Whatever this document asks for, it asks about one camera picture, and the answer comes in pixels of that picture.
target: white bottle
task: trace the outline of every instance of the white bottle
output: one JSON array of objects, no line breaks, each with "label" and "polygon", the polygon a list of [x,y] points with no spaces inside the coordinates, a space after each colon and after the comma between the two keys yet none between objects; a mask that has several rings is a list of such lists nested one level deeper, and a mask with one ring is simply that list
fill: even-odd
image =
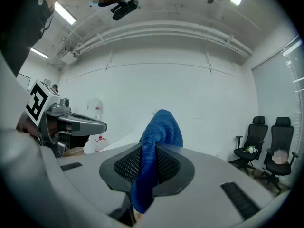
[{"label": "white bottle", "polygon": [[95,139],[95,152],[100,152],[102,149],[109,146],[108,141],[102,136],[99,136],[98,139]]}]

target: blue towel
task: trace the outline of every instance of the blue towel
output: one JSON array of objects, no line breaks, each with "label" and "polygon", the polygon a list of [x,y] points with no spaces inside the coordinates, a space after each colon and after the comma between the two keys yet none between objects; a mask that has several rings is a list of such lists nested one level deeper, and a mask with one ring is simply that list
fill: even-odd
[{"label": "blue towel", "polygon": [[159,110],[142,133],[140,173],[132,185],[131,199],[134,208],[144,214],[152,204],[152,189],[158,184],[155,143],[182,147],[182,135],[173,115]]}]

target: floor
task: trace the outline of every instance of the floor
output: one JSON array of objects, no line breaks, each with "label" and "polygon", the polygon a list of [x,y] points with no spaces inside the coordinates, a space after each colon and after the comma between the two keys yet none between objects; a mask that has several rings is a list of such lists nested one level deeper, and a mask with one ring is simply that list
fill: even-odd
[{"label": "floor", "polygon": [[[255,170],[252,170],[252,169],[248,169],[248,173],[249,173],[249,176],[254,179],[254,177],[259,177],[262,175],[262,171],[258,170],[258,169],[255,169]],[[272,183],[269,183],[267,185],[267,180],[261,180],[261,179],[254,179],[255,181],[259,182],[260,184],[262,184],[262,186],[264,186],[266,189],[268,189],[272,194],[273,196],[276,196],[279,192],[279,190],[274,186],[274,184]],[[284,184],[282,184],[281,182],[278,183],[279,187],[282,189],[281,193],[287,191],[287,190],[290,190],[289,187],[285,186]]]}]

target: office chair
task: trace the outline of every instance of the office chair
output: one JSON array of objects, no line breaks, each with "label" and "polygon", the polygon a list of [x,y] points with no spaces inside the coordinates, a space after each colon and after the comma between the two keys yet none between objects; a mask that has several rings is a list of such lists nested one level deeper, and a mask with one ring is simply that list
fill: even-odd
[{"label": "office chair", "polygon": [[289,149],[291,140],[294,134],[294,127],[291,126],[289,117],[278,117],[276,119],[275,125],[271,127],[271,147],[267,149],[267,155],[264,160],[264,164],[266,165],[266,169],[271,172],[269,175],[266,172],[262,173],[262,176],[255,177],[255,179],[263,179],[267,180],[267,184],[270,182],[275,185],[275,187],[279,190],[278,194],[281,192],[281,188],[278,185],[279,177],[278,176],[286,176],[291,173],[291,165],[294,162],[295,157],[298,155],[295,152],[292,152],[293,158],[290,163],[286,162],[284,164],[276,164],[272,160],[272,156],[274,152],[278,149],[285,150],[289,155]]},{"label": "office chair", "polygon": [[[262,145],[264,143],[263,140],[265,138],[267,130],[268,126],[265,125],[265,118],[263,116],[256,116],[253,118],[252,124],[249,125],[248,136],[244,144],[244,148],[239,147],[240,140],[243,136],[236,136],[236,138],[238,138],[238,146],[237,149],[235,149],[233,152],[239,158],[241,158],[241,163],[237,168],[244,168],[247,175],[249,175],[247,168],[255,170],[255,168],[253,166],[250,166],[248,163],[253,160],[258,160],[262,151]],[[246,152],[245,148],[248,148],[249,146],[254,146],[258,151],[252,154]]]}]

